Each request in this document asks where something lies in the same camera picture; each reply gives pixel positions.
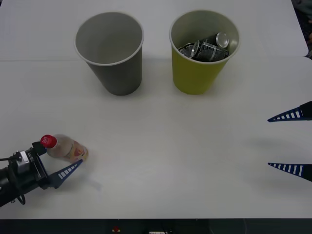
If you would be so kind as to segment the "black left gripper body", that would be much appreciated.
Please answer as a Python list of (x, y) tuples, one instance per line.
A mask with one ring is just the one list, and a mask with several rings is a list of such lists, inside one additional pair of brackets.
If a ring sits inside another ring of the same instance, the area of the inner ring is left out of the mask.
[(49, 180), (40, 159), (42, 154), (13, 154), (11, 156), (11, 194), (24, 195)]

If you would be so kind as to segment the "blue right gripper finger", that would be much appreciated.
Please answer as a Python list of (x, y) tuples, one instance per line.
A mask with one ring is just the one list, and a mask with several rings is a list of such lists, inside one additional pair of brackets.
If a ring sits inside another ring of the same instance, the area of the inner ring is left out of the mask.
[(312, 120), (312, 101), (304, 103), (299, 107), (280, 113), (270, 119), (268, 122), (281, 121), (311, 121)]
[(268, 163), (269, 166), (274, 167), (280, 171), (289, 173), (291, 175), (300, 177), (302, 179), (312, 182), (312, 165), (311, 164), (282, 164), (282, 163)]

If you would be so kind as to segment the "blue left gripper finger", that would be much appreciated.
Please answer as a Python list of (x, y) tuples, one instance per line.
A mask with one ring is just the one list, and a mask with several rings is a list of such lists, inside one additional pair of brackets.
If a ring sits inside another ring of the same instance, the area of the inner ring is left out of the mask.
[(63, 182), (80, 166), (82, 159), (48, 176), (48, 188), (59, 188)]
[(46, 148), (41, 144), (40, 141), (33, 142), (32, 146), (38, 156), (46, 153)]

